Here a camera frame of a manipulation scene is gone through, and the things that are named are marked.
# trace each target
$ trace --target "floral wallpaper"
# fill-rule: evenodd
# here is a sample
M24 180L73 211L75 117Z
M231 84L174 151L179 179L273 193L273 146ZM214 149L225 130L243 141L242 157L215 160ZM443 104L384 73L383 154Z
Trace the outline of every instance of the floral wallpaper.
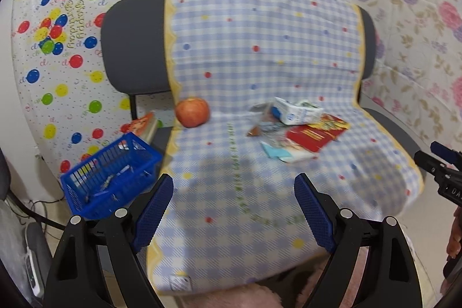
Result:
M462 150L462 0L356 0L377 29L363 92L426 144Z

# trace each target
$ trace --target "checkered tablecloth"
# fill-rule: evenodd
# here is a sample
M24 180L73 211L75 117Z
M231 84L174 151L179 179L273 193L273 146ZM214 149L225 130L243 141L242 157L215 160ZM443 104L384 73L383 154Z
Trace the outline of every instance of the checkered tablecloth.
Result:
M396 215L417 197L419 171L356 104L364 42L355 6L341 0L167 3L175 8L167 26L176 37L167 57L174 96L204 98L211 119L170 140L165 171L175 192L148 250L157 290L229 288L319 252L293 194L301 172L339 207L364 218ZM308 99L351 128L316 159L271 160L258 137L246 133L256 122L249 109L273 96Z

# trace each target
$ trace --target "plastic basket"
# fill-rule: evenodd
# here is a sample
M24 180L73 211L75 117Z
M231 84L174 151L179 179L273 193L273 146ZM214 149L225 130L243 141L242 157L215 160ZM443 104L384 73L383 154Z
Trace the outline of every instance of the plastic basket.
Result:
M101 219L126 205L156 180L162 155L127 133L61 176L73 214Z

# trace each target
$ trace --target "hand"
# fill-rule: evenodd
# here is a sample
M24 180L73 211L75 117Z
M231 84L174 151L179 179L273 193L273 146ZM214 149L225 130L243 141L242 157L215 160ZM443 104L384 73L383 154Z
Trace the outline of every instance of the hand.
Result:
M451 236L449 238L448 246L446 247L446 253L449 254L453 259L457 257L461 250L460 240L462 239L462 229L459 226L459 216L462 213L462 208L457 207L454 212L454 222L452 223Z

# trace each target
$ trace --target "floor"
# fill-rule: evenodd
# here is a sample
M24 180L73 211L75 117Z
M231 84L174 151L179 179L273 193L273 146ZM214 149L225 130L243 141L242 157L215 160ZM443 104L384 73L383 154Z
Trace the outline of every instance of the floor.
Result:
M389 113L373 103L367 97L363 97L361 105L392 117ZM393 118L393 120L402 128L406 129L406 126L403 123L399 122L395 118ZM423 145L413 133L410 131L408 131L408 133L413 136L423 151L429 151L428 147ZM46 206L49 218L60 223L68 222L71 213L65 201L54 204L46 204ZM439 287L443 281L442 270L446 261L445 249L453 220L452 214L455 208L454 204L446 199L443 199L437 194L437 184L433 181L433 177L428 175L426 178L425 188L421 196L416 200L411 208L409 208L405 213L397 216L401 226L411 238L417 255L420 258L422 266L426 270L431 285L435 291L439 291ZM46 236L52 253L56 250L60 235L61 231L52 227L47 228ZM123 302L115 277L108 273L105 277L115 306L125 307L125 303ZM172 297L161 297L161 300L165 305L165 308L178 307Z

